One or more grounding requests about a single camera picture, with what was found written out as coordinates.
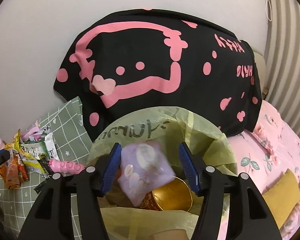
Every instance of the yellow plastic bag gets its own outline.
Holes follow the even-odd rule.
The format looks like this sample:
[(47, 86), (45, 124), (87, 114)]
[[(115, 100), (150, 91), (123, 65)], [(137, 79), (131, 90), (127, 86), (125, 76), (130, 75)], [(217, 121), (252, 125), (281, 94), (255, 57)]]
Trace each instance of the yellow plastic bag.
[[(226, 135), (205, 118), (173, 106), (141, 109), (114, 121), (92, 144), (88, 163), (94, 165), (116, 142), (124, 147), (146, 140), (159, 141), (162, 153), (175, 172), (182, 169), (178, 148), (180, 143), (186, 142), (192, 154), (202, 156), (207, 165), (215, 166), (222, 173), (237, 175), (234, 152)], [(199, 215), (203, 198), (194, 194), (193, 197), (189, 212)], [(225, 196), (222, 219), (226, 217), (228, 207), (229, 197)]]
[(110, 240), (147, 240), (152, 234), (184, 229), (191, 239), (197, 215), (182, 210), (153, 211), (136, 208), (101, 208)]

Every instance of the green checkered cloth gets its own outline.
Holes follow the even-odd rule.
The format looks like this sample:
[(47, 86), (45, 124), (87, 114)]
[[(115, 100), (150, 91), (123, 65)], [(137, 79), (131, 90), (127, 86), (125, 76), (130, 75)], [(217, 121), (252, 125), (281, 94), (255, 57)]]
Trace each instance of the green checkered cloth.
[[(41, 127), (49, 125), (56, 141), (58, 156), (62, 161), (87, 164), (92, 141), (83, 127), (82, 103), (79, 97), (72, 99), (39, 119)], [(37, 198), (34, 188), (44, 181), (36, 172), (29, 172), (29, 181), (20, 188), (6, 189), (0, 177), (0, 206), (4, 212), (4, 225), (19, 235), (25, 219)], [(71, 196), (72, 224), (75, 240), (82, 240), (77, 196)]]

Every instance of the pink floral bedding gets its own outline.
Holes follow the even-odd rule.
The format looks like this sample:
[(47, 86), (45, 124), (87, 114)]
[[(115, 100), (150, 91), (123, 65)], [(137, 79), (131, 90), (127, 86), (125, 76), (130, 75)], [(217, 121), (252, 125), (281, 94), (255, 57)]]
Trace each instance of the pink floral bedding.
[[(238, 163), (238, 173), (250, 175), (261, 193), (268, 191), (290, 169), (300, 189), (300, 139), (284, 122), (275, 154), (269, 152), (248, 131), (228, 138)], [(228, 221), (221, 223), (218, 240), (226, 237)], [(288, 240), (300, 227), (300, 201), (280, 229), (283, 240)]]

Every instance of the white cord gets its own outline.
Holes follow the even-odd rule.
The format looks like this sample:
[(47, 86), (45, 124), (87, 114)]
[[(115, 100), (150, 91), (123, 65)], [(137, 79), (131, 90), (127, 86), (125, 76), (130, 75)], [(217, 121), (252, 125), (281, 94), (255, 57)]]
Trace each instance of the white cord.
[(272, 21), (272, 10), (271, 10), (270, 0), (266, 0), (266, 15), (267, 15), (268, 20), (271, 22)]

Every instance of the pink plastic toy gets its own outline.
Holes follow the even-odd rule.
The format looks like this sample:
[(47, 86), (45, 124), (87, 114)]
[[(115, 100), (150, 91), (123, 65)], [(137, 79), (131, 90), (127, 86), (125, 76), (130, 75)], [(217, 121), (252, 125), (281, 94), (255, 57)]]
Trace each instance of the pink plastic toy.
[(75, 162), (57, 161), (55, 159), (49, 160), (49, 166), (53, 172), (64, 172), (70, 174), (79, 174), (86, 168), (83, 164)]

